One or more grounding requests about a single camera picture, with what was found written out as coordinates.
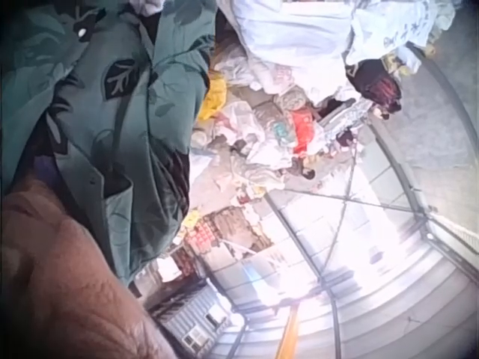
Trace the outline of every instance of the pile of garbage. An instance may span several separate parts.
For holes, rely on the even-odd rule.
[[[452,0],[217,2],[235,36],[217,44],[192,136],[192,161],[201,165],[192,169],[200,173],[218,148],[227,148],[237,186],[266,190],[283,188],[285,176],[312,180],[311,159],[318,156],[360,152],[357,134],[369,114],[388,120],[402,109],[400,77],[421,66],[408,45],[432,54],[460,6]],[[269,97],[251,105],[235,95],[237,88]]]

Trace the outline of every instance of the green jacket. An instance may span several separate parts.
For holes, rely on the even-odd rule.
[[[2,35],[2,195],[44,116],[61,176],[124,283],[188,211],[215,15],[215,0],[167,0],[152,42],[127,1],[54,0]]]

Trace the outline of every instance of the window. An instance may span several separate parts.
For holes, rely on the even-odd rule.
[[[225,322],[227,317],[228,315],[226,314],[225,310],[223,310],[223,308],[217,304],[214,304],[205,316],[206,320],[213,326],[215,330]]]
[[[208,343],[208,336],[199,327],[195,326],[189,333],[183,338],[183,342],[195,353],[199,353],[200,350]]]

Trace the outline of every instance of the yellow pole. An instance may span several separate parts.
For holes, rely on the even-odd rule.
[[[293,359],[298,341],[298,306],[291,307],[290,316],[284,327],[283,337],[279,343],[276,359]]]

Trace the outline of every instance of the red plastic bag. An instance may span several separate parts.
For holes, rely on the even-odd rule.
[[[313,114],[308,109],[303,108],[301,110],[291,111],[291,116],[298,141],[298,145],[294,148],[293,152],[295,155],[305,155],[308,145],[314,138]]]

